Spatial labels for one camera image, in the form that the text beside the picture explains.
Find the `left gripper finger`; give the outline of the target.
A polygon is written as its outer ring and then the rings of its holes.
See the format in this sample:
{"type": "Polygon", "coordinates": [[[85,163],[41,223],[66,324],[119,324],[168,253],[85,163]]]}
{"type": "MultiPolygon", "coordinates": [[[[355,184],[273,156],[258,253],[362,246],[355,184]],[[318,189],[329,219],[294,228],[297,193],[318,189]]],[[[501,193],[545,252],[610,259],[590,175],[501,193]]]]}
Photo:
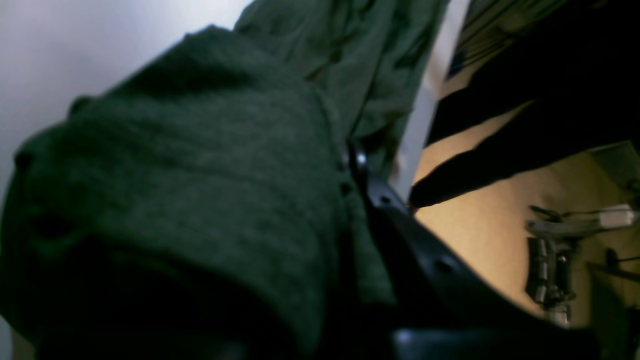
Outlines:
{"type": "Polygon", "coordinates": [[[357,140],[345,161],[400,312],[375,354],[389,360],[599,360],[589,330],[569,330],[521,309],[492,289],[420,224],[368,164],[357,140]]]}

